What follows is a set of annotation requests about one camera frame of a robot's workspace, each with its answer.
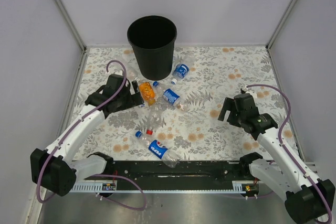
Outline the orange juice bottle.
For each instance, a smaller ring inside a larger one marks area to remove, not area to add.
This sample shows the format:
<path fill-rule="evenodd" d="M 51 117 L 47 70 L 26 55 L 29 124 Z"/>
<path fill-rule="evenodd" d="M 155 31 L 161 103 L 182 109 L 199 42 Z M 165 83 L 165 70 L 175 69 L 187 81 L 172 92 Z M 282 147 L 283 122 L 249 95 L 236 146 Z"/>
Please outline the orange juice bottle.
<path fill-rule="evenodd" d="M 156 102 L 154 90 L 149 82 L 142 81 L 139 84 L 139 90 L 143 100 L 148 104 L 148 106 L 152 106 Z"/>

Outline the clear bottle white cap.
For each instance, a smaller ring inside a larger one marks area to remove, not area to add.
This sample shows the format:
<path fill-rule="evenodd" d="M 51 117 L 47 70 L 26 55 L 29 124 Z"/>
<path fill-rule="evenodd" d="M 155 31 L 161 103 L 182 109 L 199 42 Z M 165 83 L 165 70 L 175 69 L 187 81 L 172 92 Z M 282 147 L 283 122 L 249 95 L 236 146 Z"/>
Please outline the clear bottle white cap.
<path fill-rule="evenodd" d="M 126 68 L 127 79 L 129 81 L 140 81 L 139 73 L 129 64 L 124 56 L 121 56 L 121 62 Z"/>

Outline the clear bottle red cap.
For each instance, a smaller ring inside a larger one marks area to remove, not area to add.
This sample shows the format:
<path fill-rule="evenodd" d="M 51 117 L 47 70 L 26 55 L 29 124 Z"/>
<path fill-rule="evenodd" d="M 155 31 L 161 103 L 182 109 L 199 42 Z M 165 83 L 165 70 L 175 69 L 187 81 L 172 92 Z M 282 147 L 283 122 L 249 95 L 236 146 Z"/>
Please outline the clear bottle red cap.
<path fill-rule="evenodd" d="M 164 104 L 156 102 L 150 108 L 146 123 L 146 134 L 152 135 L 163 124 Z"/>

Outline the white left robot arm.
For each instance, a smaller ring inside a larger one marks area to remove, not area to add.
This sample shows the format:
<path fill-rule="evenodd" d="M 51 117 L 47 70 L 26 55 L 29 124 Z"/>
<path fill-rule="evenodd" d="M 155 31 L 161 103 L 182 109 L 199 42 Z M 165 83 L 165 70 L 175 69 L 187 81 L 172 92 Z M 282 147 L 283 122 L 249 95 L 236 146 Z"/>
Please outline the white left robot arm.
<path fill-rule="evenodd" d="M 136 80 L 117 74 L 88 96 L 77 118 L 44 150 L 35 149 L 30 156 L 32 181 L 58 196 L 68 194 L 76 182 L 97 174 L 109 179 L 114 174 L 113 158 L 101 152 L 74 161 L 84 141 L 111 113 L 143 104 Z"/>

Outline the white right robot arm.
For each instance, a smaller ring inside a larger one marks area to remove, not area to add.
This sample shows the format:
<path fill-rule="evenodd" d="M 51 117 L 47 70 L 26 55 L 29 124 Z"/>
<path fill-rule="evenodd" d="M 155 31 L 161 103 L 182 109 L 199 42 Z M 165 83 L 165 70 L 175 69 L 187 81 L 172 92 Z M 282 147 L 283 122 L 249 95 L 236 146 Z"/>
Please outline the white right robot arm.
<path fill-rule="evenodd" d="M 254 98 L 243 93 L 225 98 L 218 120 L 242 128 L 250 134 L 275 161 L 274 168 L 260 154 L 254 152 L 239 160 L 239 173 L 243 179 L 253 177 L 266 184 L 285 204 L 288 215 L 295 223 L 317 221 L 328 216 L 332 221 L 335 196 L 334 184 L 322 180 L 282 138 L 277 123 L 267 114 L 259 113 Z"/>

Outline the black plastic bin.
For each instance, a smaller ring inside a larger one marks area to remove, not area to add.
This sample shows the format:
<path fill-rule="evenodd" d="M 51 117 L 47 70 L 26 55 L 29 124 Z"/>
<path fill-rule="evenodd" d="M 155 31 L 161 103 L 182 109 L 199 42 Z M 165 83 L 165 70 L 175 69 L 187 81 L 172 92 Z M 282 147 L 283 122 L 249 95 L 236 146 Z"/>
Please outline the black plastic bin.
<path fill-rule="evenodd" d="M 163 16 L 144 16 L 129 26 L 127 39 L 146 79 L 159 81 L 170 75 L 176 38 L 176 25 Z"/>

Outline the blue label bottle white cap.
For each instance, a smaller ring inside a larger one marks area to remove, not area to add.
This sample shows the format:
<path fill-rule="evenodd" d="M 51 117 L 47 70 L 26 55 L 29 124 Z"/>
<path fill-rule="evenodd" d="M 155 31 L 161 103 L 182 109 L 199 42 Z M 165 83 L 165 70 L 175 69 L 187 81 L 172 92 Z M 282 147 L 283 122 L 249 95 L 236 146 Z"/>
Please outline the blue label bottle white cap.
<path fill-rule="evenodd" d="M 178 81 L 184 79 L 191 70 L 194 61 L 195 56 L 193 54 L 186 54 L 181 57 L 172 73 L 171 84 L 176 84 Z"/>

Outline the floral table mat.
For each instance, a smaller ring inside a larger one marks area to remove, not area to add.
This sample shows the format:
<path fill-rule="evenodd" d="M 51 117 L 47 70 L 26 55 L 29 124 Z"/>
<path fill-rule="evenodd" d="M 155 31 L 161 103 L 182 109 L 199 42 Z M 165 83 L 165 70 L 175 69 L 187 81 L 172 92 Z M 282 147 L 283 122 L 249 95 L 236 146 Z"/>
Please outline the floral table mat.
<path fill-rule="evenodd" d="M 173 89 L 190 108 L 181 112 L 164 103 L 163 124 L 154 136 L 183 160 L 235 161 L 251 152 L 271 159 L 244 130 L 218 120 L 224 99 L 253 84 L 260 113 L 270 114 L 278 124 L 284 121 L 286 109 L 281 95 L 274 90 L 276 78 L 266 48 L 177 47 L 174 61 L 186 54 L 195 56 L 194 64 Z M 111 114 L 89 135 L 75 159 L 102 152 L 116 160 L 155 160 L 155 155 L 135 139 L 136 131 L 146 130 L 149 110 L 145 105 Z"/>

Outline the Pepsi bottle blue cap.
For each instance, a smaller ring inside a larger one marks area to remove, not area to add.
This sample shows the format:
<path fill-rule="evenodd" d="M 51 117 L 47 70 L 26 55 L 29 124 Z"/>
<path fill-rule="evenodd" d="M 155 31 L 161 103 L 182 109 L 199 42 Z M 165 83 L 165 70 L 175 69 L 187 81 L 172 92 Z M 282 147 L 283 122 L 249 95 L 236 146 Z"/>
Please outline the Pepsi bottle blue cap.
<path fill-rule="evenodd" d="M 175 168 L 180 161 L 180 156 L 172 149 L 167 148 L 151 135 L 143 134 L 141 131 L 135 133 L 137 142 L 148 149 L 152 154 L 159 158 L 169 168 Z"/>

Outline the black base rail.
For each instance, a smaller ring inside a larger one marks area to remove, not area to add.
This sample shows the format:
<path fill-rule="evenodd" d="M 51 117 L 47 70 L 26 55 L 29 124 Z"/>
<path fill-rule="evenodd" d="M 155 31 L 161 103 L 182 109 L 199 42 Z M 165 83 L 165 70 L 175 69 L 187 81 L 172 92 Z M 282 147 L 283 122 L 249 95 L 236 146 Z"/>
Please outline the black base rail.
<path fill-rule="evenodd" d="M 227 161 L 180 161 L 175 168 L 160 161 L 114 161 L 109 169 L 147 193 L 238 193 L 255 180 L 238 162 Z"/>

